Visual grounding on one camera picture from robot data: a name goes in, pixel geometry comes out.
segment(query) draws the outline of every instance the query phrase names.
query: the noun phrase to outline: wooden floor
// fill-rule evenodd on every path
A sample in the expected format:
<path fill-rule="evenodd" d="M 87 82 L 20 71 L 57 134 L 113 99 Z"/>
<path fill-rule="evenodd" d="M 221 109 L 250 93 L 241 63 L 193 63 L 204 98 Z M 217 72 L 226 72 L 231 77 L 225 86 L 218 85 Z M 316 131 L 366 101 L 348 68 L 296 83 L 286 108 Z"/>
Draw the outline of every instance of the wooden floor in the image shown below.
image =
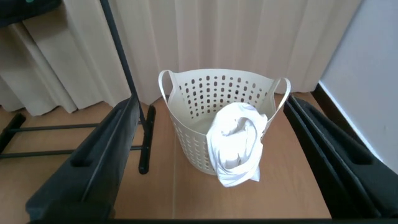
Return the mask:
<path fill-rule="evenodd" d="M 308 93 L 296 94 L 314 104 Z M 263 139 L 260 182 L 224 188 L 215 176 L 194 168 L 185 158 L 163 100 L 157 116 L 150 171 L 138 173 L 139 151 L 130 152 L 116 200 L 116 218 L 330 218 L 329 211 L 293 129 L 281 111 Z M 68 114 L 62 108 L 23 126 L 98 123 L 111 110 L 106 103 Z M 13 113 L 0 108 L 0 129 Z M 18 133 L 4 153 L 76 148 L 92 128 Z M 140 144 L 139 128 L 133 144 Z M 68 156 L 0 160 L 0 222 L 26 223 L 27 199 Z"/>

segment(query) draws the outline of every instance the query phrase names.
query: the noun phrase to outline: white plastic basket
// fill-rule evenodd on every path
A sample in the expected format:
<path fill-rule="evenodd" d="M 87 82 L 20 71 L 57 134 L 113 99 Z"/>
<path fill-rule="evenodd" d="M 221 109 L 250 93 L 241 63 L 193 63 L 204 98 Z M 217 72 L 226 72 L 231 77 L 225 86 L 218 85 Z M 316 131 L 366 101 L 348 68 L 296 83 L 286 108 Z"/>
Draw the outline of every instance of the white plastic basket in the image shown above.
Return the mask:
<path fill-rule="evenodd" d="M 169 73 L 173 84 L 168 99 L 162 84 L 165 72 Z M 249 103 L 260 114 L 267 115 L 264 135 L 290 93 L 290 82 L 286 78 L 284 80 L 285 95 L 275 108 L 274 92 L 280 79 L 272 80 L 252 72 L 227 69 L 199 69 L 181 73 L 162 71 L 159 74 L 159 88 L 181 147 L 191 164 L 202 172 L 216 174 L 209 161 L 206 133 L 217 111 L 230 103 Z"/>

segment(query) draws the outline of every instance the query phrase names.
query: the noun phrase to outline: baseboard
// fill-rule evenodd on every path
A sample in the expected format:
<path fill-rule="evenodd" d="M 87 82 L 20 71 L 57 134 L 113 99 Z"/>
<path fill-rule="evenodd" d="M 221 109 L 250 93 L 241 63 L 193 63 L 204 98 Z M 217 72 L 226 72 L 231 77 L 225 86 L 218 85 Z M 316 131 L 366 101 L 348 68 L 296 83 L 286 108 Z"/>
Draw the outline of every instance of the baseboard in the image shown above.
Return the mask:
<path fill-rule="evenodd" d="M 311 92 L 314 99 L 317 101 L 325 115 L 337 126 L 339 126 L 343 131 L 349 134 L 358 143 L 367 147 L 367 145 L 358 136 L 356 131 L 350 125 L 350 122 L 345 118 L 343 113 L 339 110 L 338 106 L 335 105 L 333 100 L 329 97 L 326 91 L 323 89 L 322 85 L 318 83 L 317 87 L 313 92 Z"/>

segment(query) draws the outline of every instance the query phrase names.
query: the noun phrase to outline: curtain fold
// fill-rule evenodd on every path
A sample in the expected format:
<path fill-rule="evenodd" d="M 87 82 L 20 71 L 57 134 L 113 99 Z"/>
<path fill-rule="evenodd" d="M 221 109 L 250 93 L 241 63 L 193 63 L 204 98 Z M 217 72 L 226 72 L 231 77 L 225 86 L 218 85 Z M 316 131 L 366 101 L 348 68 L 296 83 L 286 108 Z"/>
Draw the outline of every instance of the curtain fold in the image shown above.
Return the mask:
<path fill-rule="evenodd" d="M 110 0 L 139 98 L 160 96 L 157 76 L 230 68 L 287 77 L 293 91 L 319 81 L 360 0 Z M 99 1 L 0 29 L 0 105 L 33 115 L 129 97 Z M 171 83 L 165 83 L 170 91 Z"/>

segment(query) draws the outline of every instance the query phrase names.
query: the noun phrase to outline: white towel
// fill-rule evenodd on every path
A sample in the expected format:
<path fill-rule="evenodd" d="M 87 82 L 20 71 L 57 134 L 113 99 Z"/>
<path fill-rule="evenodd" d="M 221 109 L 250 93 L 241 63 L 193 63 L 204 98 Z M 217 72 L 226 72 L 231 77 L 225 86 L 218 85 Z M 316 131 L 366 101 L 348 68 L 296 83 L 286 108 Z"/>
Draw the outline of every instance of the white towel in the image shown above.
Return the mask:
<path fill-rule="evenodd" d="M 261 136 L 267 121 L 247 103 L 231 103 L 216 114 L 206 138 L 211 165 L 224 187 L 260 181 Z"/>

